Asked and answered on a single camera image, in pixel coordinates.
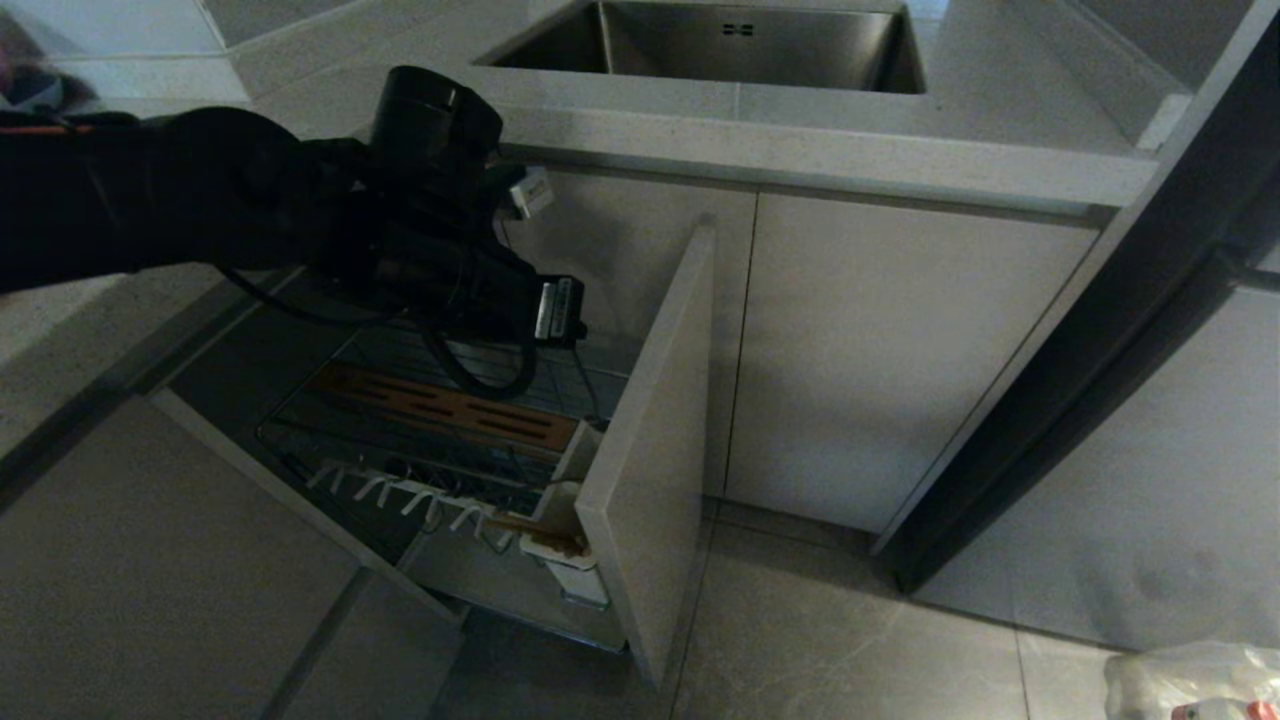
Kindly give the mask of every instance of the gray tile floor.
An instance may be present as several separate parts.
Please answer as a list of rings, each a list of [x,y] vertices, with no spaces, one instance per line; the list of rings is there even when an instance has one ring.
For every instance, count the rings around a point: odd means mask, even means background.
[[[476,611],[431,717],[1105,717],[1105,651],[904,602],[859,533],[708,515],[660,688],[626,655]]]

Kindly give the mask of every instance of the countertop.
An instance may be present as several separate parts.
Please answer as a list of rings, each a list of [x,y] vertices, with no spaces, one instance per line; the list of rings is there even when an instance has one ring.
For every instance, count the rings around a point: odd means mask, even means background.
[[[1137,197],[1157,168],[1153,154],[1133,147],[1014,3],[905,3],[923,65],[923,95],[475,64],[576,4],[445,1],[430,18],[257,97],[255,106],[303,136],[349,135],[369,126],[387,70],[417,64],[493,104],[506,119],[506,143],[554,158],[916,197],[1111,206]],[[735,4],[901,6],[879,0]],[[388,13],[398,12],[388,5]],[[316,29],[302,27],[294,35]],[[253,47],[256,61],[242,74],[271,72],[291,60],[289,53],[297,53],[289,33],[260,44]],[[253,86],[255,78],[246,77],[246,85]]]

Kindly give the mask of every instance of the robotic arm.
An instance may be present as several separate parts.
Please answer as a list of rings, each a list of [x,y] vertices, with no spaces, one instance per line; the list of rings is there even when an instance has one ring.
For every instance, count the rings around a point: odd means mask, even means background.
[[[500,133],[479,95],[412,67],[390,72],[367,146],[302,142],[230,108],[0,115],[0,293],[189,261],[256,292],[237,270],[303,264],[369,322],[417,323],[465,391],[509,398],[536,347],[573,347],[586,327],[582,284],[538,274],[494,234],[513,195],[549,200],[526,168],[488,165]],[[481,382],[448,341],[516,345],[520,374]]]

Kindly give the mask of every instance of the kitchen sink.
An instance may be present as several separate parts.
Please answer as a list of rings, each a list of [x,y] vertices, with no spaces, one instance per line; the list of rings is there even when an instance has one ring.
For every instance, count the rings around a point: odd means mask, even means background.
[[[480,64],[924,92],[910,23],[899,13],[590,3]]]

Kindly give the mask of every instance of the plastic bag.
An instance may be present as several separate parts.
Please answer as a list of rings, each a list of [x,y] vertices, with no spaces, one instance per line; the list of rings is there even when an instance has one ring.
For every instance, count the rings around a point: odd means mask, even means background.
[[[1212,698],[1280,703],[1280,651],[1202,642],[1107,660],[1107,720],[1169,720]]]

